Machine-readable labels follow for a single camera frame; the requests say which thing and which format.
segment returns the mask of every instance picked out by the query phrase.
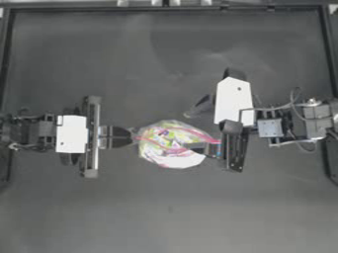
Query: colorful object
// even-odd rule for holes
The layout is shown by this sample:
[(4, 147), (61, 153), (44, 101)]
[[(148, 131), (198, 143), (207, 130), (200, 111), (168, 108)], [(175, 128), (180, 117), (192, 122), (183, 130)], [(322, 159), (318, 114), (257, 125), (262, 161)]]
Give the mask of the colorful object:
[(140, 157), (174, 169), (192, 167), (204, 159), (204, 155), (183, 147), (186, 143), (219, 143), (206, 132), (178, 121), (160, 121), (143, 127), (136, 139)]

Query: black table surface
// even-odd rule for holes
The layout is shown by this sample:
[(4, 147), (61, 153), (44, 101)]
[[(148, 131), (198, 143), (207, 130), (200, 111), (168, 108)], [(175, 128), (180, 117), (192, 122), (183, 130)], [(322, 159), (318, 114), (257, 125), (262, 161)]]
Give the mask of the black table surface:
[[(59, 113), (99, 95), (106, 124), (176, 119), (216, 134), (211, 118), (186, 120), (182, 112), (214, 90), (227, 66), (245, 70), (265, 104), (286, 102), (295, 86), (305, 96), (330, 96), (317, 18), (20, 13), (7, 111)], [(0, 251), (335, 252), (338, 189), (321, 155), (269, 149), (253, 136), (236, 174), (211, 160), (163, 169), (128, 147), (102, 152), (100, 177), (84, 180), (55, 154), (20, 153), (0, 196)]]

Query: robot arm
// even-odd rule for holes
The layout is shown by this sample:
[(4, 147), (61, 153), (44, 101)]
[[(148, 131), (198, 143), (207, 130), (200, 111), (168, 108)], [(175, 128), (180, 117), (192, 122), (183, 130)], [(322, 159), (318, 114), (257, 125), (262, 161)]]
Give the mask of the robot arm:
[(100, 97), (83, 99), (82, 109), (64, 115), (0, 118), (0, 146), (12, 150), (53, 150), (64, 165), (79, 163), (80, 175), (96, 178), (99, 150), (132, 143), (132, 134), (116, 126), (100, 125)]
[[(222, 144), (208, 143), (187, 145), (198, 153), (216, 158), (227, 170), (242, 172), (249, 136), (257, 133), (269, 142), (270, 147), (297, 144), (303, 151), (313, 151), (303, 146), (325, 141), (325, 155), (330, 178), (338, 182), (338, 99), (317, 101), (310, 99), (298, 103), (294, 90), (290, 101), (282, 106), (254, 107), (251, 85), (243, 74), (226, 71), (218, 83), (215, 94), (207, 95), (184, 115), (198, 117), (203, 112), (215, 111), (214, 122), (219, 125)], [(302, 124), (305, 134), (295, 136), (294, 123)]]

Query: crumpled plastic bag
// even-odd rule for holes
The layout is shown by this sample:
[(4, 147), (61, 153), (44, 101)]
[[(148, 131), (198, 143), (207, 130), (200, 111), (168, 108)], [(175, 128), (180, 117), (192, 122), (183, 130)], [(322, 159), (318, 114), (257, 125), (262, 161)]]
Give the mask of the crumpled plastic bag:
[(184, 143), (212, 140), (204, 131), (179, 121), (160, 121), (140, 128), (138, 139), (140, 157), (172, 169), (192, 167), (206, 157), (186, 149)]

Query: black frame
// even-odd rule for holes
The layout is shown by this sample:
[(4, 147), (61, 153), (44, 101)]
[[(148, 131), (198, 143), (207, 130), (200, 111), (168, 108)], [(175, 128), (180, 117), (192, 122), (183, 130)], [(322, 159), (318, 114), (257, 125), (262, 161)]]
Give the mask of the black frame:
[[(142, 2), (130, 2), (128, 7), (118, 7), (118, 1), (110, 2), (49, 2), (49, 3), (8, 3), (0, 5), (4, 8), (1, 22), (1, 38), (0, 38), (0, 110), (5, 106), (7, 98), (7, 73), (11, 54), (11, 38), (16, 12), (178, 12), (178, 11), (223, 11), (223, 12), (317, 12), (318, 22), (321, 25), (325, 53), (329, 66), (329, 75), (331, 82), (333, 97), (338, 98), (338, 67), (337, 67), (337, 52), (334, 48), (333, 31), (330, 23), (330, 10), (327, 4), (231, 4), (228, 2), (212, 2), (212, 6), (200, 6), (199, 0), (182, 1), (183, 6), (170, 6), (170, 0), (163, 0), (162, 6), (152, 6), (151, 0)], [(5, 154), (8, 157), (8, 173), (1, 181), (9, 181), (12, 153)]]

